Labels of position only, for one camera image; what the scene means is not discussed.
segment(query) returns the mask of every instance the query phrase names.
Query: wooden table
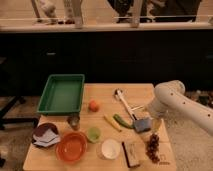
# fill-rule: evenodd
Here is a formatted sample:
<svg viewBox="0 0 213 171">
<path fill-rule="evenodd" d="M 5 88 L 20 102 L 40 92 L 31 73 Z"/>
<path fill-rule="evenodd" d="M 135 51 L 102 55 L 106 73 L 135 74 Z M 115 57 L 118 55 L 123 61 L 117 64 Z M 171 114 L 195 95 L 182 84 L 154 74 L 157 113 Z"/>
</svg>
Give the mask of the wooden table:
<svg viewBox="0 0 213 171">
<path fill-rule="evenodd" d="M 24 163 L 24 170 L 57 170 L 57 171 L 127 171 L 131 170 L 127 167 L 123 149 L 115 160 L 107 160 L 98 157 L 97 147 L 107 138 L 114 138 L 119 142 L 132 140 L 137 147 L 141 166 L 132 170 L 140 171 L 173 171 L 176 170 L 176 163 L 172 153 L 170 141 L 165 129 L 165 124 L 161 125 L 158 134 L 160 137 L 159 156 L 160 162 L 153 164 L 145 154 L 144 141 L 150 133 L 136 134 L 133 130 L 123 128 L 122 132 L 118 132 L 103 118 L 104 114 L 120 114 L 125 120 L 131 120 L 127 114 L 123 104 L 116 100 L 113 96 L 115 89 L 120 88 L 124 92 L 124 96 L 131 107 L 146 105 L 152 98 L 152 84 L 85 84 L 82 109 L 80 113 L 80 131 L 85 132 L 91 126 L 98 126 L 101 130 L 100 142 L 96 144 L 88 143 L 88 148 L 84 157 L 73 165 L 67 165 L 57 159 L 55 155 L 55 146 L 41 149 L 36 148 L 32 144 L 29 147 L 28 154 Z M 91 99 L 95 99 L 101 103 L 100 110 L 96 113 L 88 111 L 88 103 Z M 138 118 L 148 116 L 147 112 L 140 109 L 135 111 Z M 66 122 L 65 116 L 41 116 L 39 124 L 45 122 L 54 123 L 59 134 L 63 136 L 65 133 L 73 131 Z"/>
</svg>

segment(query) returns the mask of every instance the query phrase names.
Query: green tray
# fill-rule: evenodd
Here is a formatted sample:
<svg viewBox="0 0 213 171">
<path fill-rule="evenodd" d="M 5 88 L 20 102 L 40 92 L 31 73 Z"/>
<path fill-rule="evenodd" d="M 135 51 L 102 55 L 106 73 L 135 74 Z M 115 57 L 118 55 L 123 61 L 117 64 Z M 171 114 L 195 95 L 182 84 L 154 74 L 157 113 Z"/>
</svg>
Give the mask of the green tray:
<svg viewBox="0 0 213 171">
<path fill-rule="evenodd" d="M 83 74 L 50 75 L 39 101 L 37 112 L 54 116 L 79 114 L 83 88 Z"/>
</svg>

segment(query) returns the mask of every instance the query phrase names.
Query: grapes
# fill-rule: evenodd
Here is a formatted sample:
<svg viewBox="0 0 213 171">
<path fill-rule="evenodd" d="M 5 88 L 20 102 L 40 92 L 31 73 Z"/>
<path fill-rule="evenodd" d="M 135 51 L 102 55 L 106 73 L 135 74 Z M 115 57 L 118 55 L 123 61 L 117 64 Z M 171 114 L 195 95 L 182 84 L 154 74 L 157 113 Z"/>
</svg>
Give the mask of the grapes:
<svg viewBox="0 0 213 171">
<path fill-rule="evenodd" d="M 146 154 L 152 160 L 153 163 L 158 163 L 160 161 L 156 152 L 159 150 L 159 136 L 157 134 L 152 134 L 150 140 L 146 144 Z"/>
</svg>

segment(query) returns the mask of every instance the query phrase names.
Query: small bowl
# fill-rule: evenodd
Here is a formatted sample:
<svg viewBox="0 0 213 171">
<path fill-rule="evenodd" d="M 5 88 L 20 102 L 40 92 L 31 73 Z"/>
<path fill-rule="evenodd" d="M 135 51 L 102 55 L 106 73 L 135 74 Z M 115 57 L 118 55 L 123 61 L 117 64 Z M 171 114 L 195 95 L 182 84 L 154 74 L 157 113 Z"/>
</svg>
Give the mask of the small bowl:
<svg viewBox="0 0 213 171">
<path fill-rule="evenodd" d="M 106 159 L 116 159 L 120 154 L 120 144 L 114 139 L 107 139 L 101 145 L 101 153 Z"/>
<path fill-rule="evenodd" d="M 89 142 L 97 143 L 101 136 L 101 130 L 98 127 L 91 127 L 87 130 L 86 136 Z"/>
<path fill-rule="evenodd" d="M 56 146 L 56 156 L 63 162 L 73 164 L 79 161 L 87 149 L 83 132 L 75 131 L 65 135 Z"/>
</svg>

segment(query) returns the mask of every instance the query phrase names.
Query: orange bowl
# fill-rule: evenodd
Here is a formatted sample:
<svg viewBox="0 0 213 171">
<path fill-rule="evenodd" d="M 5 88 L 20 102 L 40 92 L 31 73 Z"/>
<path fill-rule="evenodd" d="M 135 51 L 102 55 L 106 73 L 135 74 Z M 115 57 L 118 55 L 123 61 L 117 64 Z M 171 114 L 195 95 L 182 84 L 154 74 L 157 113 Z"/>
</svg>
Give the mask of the orange bowl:
<svg viewBox="0 0 213 171">
<path fill-rule="evenodd" d="M 56 145 L 56 156 L 63 162 L 72 164 L 79 161 L 87 149 L 87 139 L 83 132 L 71 132 Z"/>
</svg>

